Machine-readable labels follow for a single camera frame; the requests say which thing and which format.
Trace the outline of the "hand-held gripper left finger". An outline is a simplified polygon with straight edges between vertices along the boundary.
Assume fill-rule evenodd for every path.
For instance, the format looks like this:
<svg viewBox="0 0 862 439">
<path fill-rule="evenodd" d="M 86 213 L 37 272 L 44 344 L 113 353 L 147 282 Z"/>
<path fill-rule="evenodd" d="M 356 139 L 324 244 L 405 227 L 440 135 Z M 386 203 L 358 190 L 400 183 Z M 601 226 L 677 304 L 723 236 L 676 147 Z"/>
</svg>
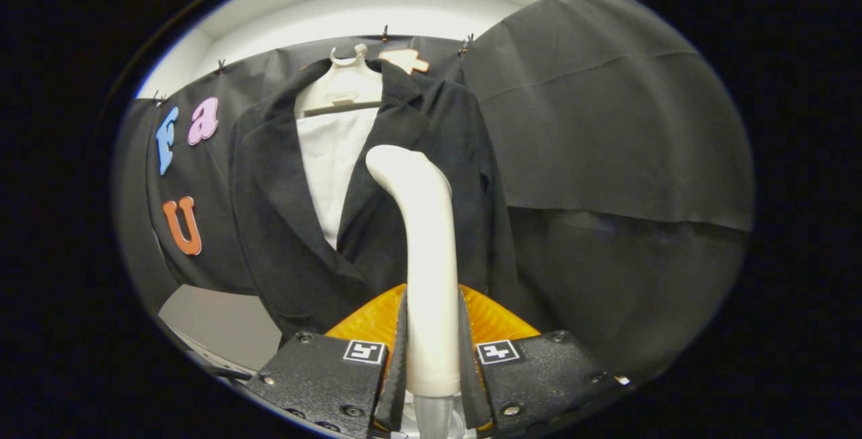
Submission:
<svg viewBox="0 0 862 439">
<path fill-rule="evenodd" d="M 401 283 L 326 333 L 296 332 L 245 392 L 327 435 L 390 437 L 406 393 L 405 291 Z"/>
</svg>

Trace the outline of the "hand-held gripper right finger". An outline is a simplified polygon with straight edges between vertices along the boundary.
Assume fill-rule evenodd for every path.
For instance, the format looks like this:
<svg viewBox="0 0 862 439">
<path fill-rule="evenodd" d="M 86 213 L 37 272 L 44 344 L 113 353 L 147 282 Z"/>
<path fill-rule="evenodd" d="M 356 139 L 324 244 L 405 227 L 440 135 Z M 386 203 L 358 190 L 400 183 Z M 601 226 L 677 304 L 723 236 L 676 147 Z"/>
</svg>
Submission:
<svg viewBox="0 0 862 439">
<path fill-rule="evenodd" d="M 461 285 L 461 394 L 480 438 L 533 438 L 580 421 L 623 394 L 623 376 L 568 331 L 536 331 Z"/>
</svg>

